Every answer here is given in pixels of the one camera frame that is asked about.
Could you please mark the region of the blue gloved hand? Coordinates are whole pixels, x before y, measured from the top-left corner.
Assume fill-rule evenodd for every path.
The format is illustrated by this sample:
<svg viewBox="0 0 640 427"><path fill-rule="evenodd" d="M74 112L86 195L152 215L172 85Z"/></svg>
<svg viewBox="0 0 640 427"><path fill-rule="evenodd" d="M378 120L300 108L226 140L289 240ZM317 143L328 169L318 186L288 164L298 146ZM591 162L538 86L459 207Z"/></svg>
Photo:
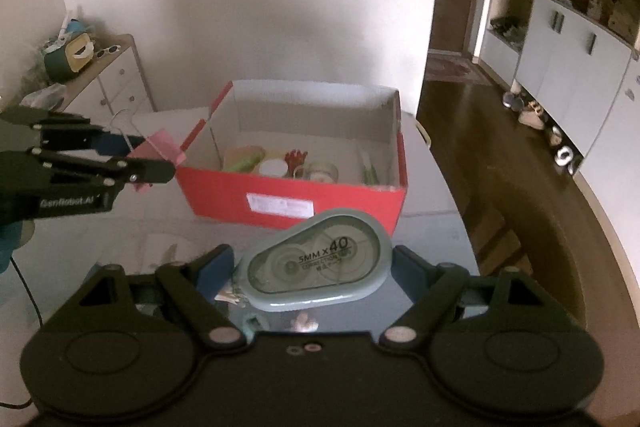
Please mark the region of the blue gloved hand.
<svg viewBox="0 0 640 427"><path fill-rule="evenodd" d="M32 220L2 225L0 233L0 273L6 272L14 251L28 243L35 233Z"/></svg>

